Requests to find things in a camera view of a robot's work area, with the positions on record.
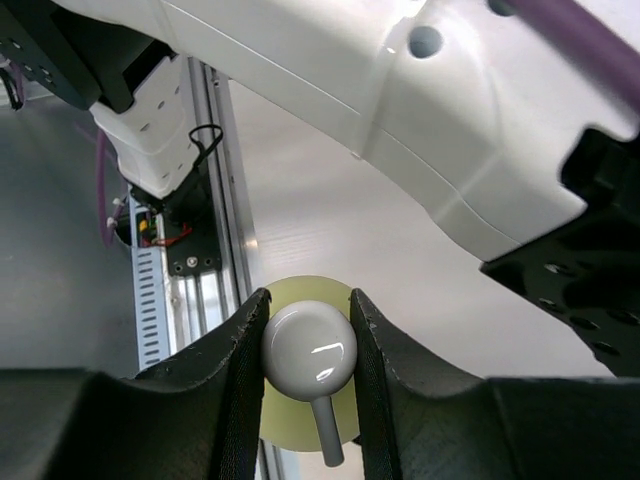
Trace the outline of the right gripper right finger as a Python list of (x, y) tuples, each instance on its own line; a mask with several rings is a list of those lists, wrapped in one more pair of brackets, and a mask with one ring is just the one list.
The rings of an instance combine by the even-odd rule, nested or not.
[(635, 479), (639, 384), (480, 378), (421, 345), (356, 289), (350, 319), (369, 479)]

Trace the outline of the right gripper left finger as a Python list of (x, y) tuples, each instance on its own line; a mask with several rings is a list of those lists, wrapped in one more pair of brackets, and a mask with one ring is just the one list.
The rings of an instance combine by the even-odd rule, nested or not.
[(271, 296), (132, 379), (84, 369), (1, 374), (5, 479), (251, 479)]

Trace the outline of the yellow-green pump bottle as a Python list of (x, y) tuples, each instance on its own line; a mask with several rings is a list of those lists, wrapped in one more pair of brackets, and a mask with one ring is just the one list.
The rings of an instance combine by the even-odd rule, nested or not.
[(280, 279), (267, 289), (260, 436), (284, 450), (320, 453), (327, 467), (338, 467), (344, 444), (359, 434), (351, 289), (314, 275)]

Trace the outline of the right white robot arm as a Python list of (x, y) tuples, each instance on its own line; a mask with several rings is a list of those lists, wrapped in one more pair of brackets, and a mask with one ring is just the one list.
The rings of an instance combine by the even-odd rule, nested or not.
[(3, 370), (3, 478), (251, 479), (267, 444), (335, 467), (350, 441), (369, 479), (638, 477), (637, 2), (5, 1), (1, 53), (92, 114), (173, 274), (218, 263), (206, 163), (232, 139), (189, 124), (189, 56), (367, 161), (610, 370), (483, 379), (293, 277), (183, 348), (141, 315), (132, 379)]

